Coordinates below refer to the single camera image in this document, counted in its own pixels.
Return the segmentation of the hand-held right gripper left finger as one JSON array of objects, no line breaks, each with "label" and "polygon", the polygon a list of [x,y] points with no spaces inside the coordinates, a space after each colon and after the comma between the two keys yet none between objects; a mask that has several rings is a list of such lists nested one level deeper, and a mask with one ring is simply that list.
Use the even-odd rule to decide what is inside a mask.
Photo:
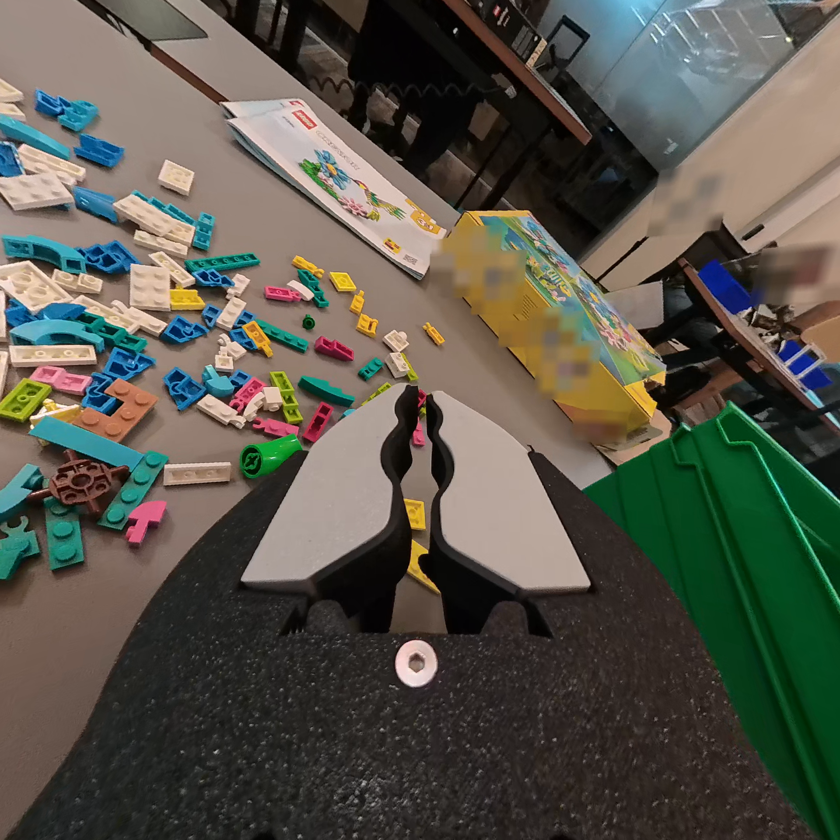
[{"label": "hand-held right gripper left finger", "polygon": [[309,449],[241,575],[244,587],[375,599],[396,586],[412,541],[402,481],[418,400],[417,386],[395,385]]}]

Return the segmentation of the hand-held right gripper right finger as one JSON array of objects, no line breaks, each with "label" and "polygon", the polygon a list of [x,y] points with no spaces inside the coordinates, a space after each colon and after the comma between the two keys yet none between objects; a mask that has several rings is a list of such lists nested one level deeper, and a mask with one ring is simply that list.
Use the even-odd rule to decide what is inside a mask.
[{"label": "hand-held right gripper right finger", "polygon": [[461,569],[514,597],[585,592],[583,563],[532,452],[442,391],[427,398],[433,443],[432,535],[444,571]]}]

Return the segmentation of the small cluster of lego bricks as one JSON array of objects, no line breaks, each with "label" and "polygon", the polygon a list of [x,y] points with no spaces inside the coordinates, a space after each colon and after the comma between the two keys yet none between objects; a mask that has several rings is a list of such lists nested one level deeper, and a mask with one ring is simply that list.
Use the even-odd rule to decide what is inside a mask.
[{"label": "small cluster of lego bricks", "polygon": [[[413,434],[413,443],[415,446],[425,445],[424,431],[420,421],[417,421],[416,424],[415,432]],[[404,499],[404,502],[411,530],[424,531],[426,528],[424,503],[421,500],[407,498]],[[427,548],[413,539],[411,543],[411,559],[407,568],[407,573],[415,580],[415,582],[425,586],[429,591],[435,593],[436,595],[440,595],[436,584],[428,578],[421,569],[419,561],[425,554],[427,554]]]}]

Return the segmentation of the yellow lego box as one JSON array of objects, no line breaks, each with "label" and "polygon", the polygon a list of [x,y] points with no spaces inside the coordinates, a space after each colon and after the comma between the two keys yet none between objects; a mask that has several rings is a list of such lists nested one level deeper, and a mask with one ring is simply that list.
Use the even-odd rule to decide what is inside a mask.
[{"label": "yellow lego box", "polygon": [[432,265],[578,437],[620,450],[656,435],[663,358],[530,212],[463,213]]}]

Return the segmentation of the large pile of lego pieces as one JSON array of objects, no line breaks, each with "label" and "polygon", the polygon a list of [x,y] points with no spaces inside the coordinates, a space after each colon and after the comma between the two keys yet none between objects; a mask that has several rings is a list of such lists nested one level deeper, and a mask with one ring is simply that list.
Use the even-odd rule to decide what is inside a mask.
[{"label": "large pile of lego pieces", "polygon": [[[387,380],[379,374],[364,383],[356,374],[379,344],[355,330],[358,319],[349,311],[350,294],[336,292],[326,281],[322,287],[330,301],[327,308],[265,299],[265,286],[285,287],[296,276],[293,256],[308,258],[327,271],[348,272],[366,293],[364,311],[380,320],[378,333],[410,333],[424,321],[438,324],[415,280],[266,171],[231,137],[219,107],[201,92],[165,68],[161,79],[129,69],[126,78],[108,77],[104,88],[94,86],[96,81],[98,77],[72,82],[66,89],[99,106],[92,134],[124,147],[125,154],[112,170],[87,164],[88,186],[117,199],[138,191],[164,203],[173,201],[193,216],[214,215],[214,255],[248,252],[260,260],[258,266],[241,271],[249,279],[243,295],[246,312],[310,340],[325,335],[355,351],[355,362],[343,364],[313,349],[301,354],[271,342],[273,357],[247,351],[233,363],[234,369],[265,382],[270,371],[285,371],[293,384],[302,375],[323,378],[353,393],[356,406]],[[2,582],[2,617],[36,595],[102,601],[109,594],[146,596],[184,552],[259,483],[242,477],[238,458],[244,446],[261,443],[266,436],[251,422],[236,427],[219,423],[195,405],[179,409],[164,383],[165,375],[177,367],[202,384],[204,368],[215,362],[222,348],[219,340],[228,332],[213,328],[184,343],[162,340],[160,326],[174,319],[205,327],[202,311],[131,306],[129,272],[107,275],[89,268],[87,273],[101,279],[101,291],[73,290],[70,295],[92,300],[94,318],[104,318],[106,309],[116,312],[119,329],[128,329],[123,323],[131,319],[130,309],[139,312],[140,326],[133,336],[144,343],[141,353],[154,360],[130,383],[153,394],[157,403],[143,405],[146,414],[122,444],[142,454],[153,450],[167,455],[170,464],[229,462],[230,478],[167,486],[160,473],[144,502],[164,500],[167,510],[138,548],[129,545],[124,531],[98,525],[99,515],[80,517],[85,560],[65,570],[49,567],[41,504],[28,507],[28,530],[37,533],[40,554],[22,560],[14,575]]]}]

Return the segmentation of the lego instruction booklet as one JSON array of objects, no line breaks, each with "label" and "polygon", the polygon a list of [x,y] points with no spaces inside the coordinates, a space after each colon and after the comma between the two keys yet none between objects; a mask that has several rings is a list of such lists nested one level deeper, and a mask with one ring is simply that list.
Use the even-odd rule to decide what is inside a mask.
[{"label": "lego instruction booklet", "polygon": [[297,98],[223,101],[234,138],[408,275],[422,279],[447,229]]}]

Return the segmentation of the green plastic crate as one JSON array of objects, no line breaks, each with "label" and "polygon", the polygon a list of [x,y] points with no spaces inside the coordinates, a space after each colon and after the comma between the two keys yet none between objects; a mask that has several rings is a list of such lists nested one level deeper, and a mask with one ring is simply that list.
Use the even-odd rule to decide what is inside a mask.
[{"label": "green plastic crate", "polygon": [[795,810],[838,838],[838,498],[732,403],[584,493],[681,600]]}]

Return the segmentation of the wooden workbench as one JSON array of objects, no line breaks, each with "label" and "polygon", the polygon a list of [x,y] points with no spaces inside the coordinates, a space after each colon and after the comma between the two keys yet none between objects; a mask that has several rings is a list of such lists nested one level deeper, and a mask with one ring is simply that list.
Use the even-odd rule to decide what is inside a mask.
[{"label": "wooden workbench", "polygon": [[834,436],[838,436],[838,426],[830,417],[833,409],[814,404],[794,375],[758,334],[714,298],[688,260],[677,258],[677,266],[693,288],[695,298],[702,300],[701,312],[715,319],[721,328],[713,340],[719,358],[791,424],[809,427],[821,423]]}]

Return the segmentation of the blue storage bin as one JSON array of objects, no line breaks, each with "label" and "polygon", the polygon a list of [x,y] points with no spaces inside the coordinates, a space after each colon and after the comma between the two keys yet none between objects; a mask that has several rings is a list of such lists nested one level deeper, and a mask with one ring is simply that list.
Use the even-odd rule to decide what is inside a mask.
[{"label": "blue storage bin", "polygon": [[824,352],[813,344],[784,340],[778,356],[804,390],[815,392],[833,383],[823,370],[827,362]]},{"label": "blue storage bin", "polygon": [[709,261],[697,274],[711,295],[731,315],[739,315],[751,309],[751,293],[719,260]]}]

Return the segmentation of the long wooden desk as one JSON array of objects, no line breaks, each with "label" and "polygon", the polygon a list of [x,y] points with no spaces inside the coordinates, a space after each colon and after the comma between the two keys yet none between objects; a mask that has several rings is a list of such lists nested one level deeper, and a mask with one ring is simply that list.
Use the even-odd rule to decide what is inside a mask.
[{"label": "long wooden desk", "polygon": [[515,52],[489,27],[467,1],[443,1],[444,5],[456,15],[460,23],[467,27],[507,69],[510,80],[517,79],[537,99],[552,118],[559,121],[582,144],[592,141],[592,133],[583,121],[548,83],[528,67]]}]

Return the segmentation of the black box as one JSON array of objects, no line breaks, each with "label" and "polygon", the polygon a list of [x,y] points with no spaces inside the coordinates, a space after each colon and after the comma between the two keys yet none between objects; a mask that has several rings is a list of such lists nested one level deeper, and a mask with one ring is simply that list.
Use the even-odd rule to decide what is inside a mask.
[{"label": "black box", "polygon": [[547,41],[514,1],[468,1],[470,7],[528,68],[534,68]]}]

